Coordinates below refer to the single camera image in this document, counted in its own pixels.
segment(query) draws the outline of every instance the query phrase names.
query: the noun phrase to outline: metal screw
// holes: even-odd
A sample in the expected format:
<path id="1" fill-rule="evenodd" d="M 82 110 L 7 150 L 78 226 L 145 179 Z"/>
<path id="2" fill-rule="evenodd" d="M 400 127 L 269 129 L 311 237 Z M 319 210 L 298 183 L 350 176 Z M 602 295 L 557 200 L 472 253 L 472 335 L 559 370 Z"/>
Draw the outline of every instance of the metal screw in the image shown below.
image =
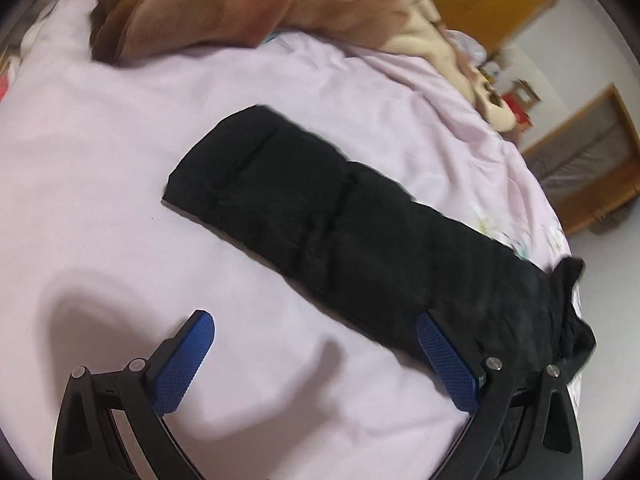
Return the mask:
<path id="1" fill-rule="evenodd" d="M 502 370 L 502 361 L 500 361 L 500 359 L 498 359 L 497 357 L 489 357 L 485 361 L 485 363 L 486 367 L 489 368 L 489 370 L 494 370 L 496 372 Z"/>
<path id="2" fill-rule="evenodd" d="M 82 377 L 84 375 L 85 372 L 86 372 L 86 368 L 84 368 L 83 366 L 78 366 L 78 367 L 74 368 L 73 370 L 71 370 L 71 376 L 74 379 L 79 379 L 80 377 Z"/>
<path id="3" fill-rule="evenodd" d="M 146 366 L 146 361 L 144 359 L 133 359 L 132 362 L 129 363 L 129 370 L 132 372 L 139 372 L 143 370 Z"/>
<path id="4" fill-rule="evenodd" d="M 560 376 L 560 368 L 558 368 L 556 365 L 547 365 L 546 366 L 546 373 L 548 373 L 552 377 L 559 377 Z"/>

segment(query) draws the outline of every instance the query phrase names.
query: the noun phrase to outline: bed sheet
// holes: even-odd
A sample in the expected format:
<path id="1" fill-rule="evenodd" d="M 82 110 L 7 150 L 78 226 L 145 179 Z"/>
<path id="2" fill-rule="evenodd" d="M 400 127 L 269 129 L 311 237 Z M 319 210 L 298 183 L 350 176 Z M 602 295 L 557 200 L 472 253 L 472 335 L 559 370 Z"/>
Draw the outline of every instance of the bed sheet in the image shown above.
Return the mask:
<path id="1" fill-rule="evenodd" d="M 162 192 L 218 121 L 266 104 L 547 269 L 568 246 L 515 147 L 424 60 L 300 32 L 91 62 L 93 5 L 60 0 L 0 104 L 0 426 L 20 459 L 50 478 L 73 367 L 148 356 L 201 308 L 216 342 L 167 419 L 206 478 L 428 478 L 466 421 L 433 373 L 323 314 Z"/>

